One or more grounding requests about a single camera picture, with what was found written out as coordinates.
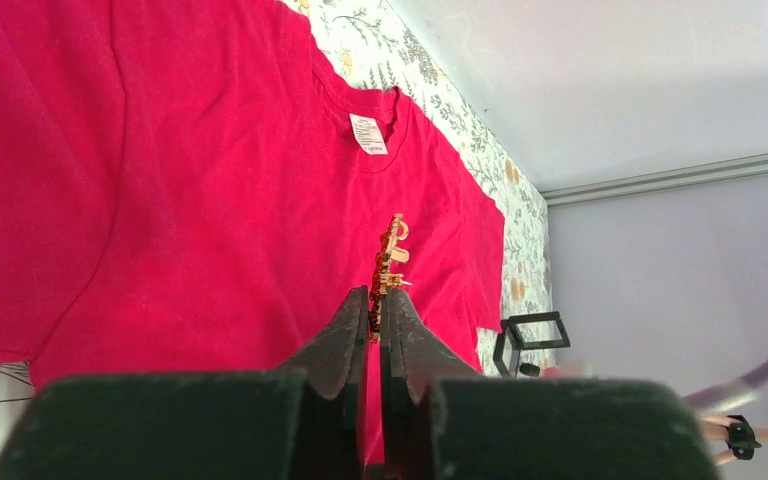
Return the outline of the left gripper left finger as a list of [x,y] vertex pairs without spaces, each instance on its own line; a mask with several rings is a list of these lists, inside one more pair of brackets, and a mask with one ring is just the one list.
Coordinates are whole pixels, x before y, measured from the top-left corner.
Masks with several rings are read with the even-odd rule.
[[368,309],[368,288],[351,289],[328,324],[279,365],[305,374],[292,479],[363,477]]

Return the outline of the red t-shirt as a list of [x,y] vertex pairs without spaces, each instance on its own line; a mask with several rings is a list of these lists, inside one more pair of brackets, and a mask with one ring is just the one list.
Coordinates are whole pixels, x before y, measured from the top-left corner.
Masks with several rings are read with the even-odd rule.
[[504,219],[399,89],[348,85],[279,1],[0,1],[0,363],[259,370],[370,281],[473,368]]

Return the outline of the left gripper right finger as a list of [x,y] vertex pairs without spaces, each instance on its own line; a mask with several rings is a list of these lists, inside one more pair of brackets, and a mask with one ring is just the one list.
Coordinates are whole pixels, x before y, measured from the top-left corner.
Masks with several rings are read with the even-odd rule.
[[476,380],[480,373],[423,323],[406,290],[392,289],[381,313],[385,477],[440,479],[447,410],[439,383]]

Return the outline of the orange glitter brooch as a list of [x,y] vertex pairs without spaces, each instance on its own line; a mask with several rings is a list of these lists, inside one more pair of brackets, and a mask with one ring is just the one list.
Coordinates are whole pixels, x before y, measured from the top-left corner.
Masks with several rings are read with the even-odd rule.
[[373,343],[380,341],[382,305],[392,288],[409,285],[401,273],[393,273],[394,264],[409,261],[410,253],[398,244],[409,235],[409,227],[402,213],[392,216],[389,225],[380,235],[380,249],[375,256],[372,286],[369,290],[370,311],[368,313],[368,338]]

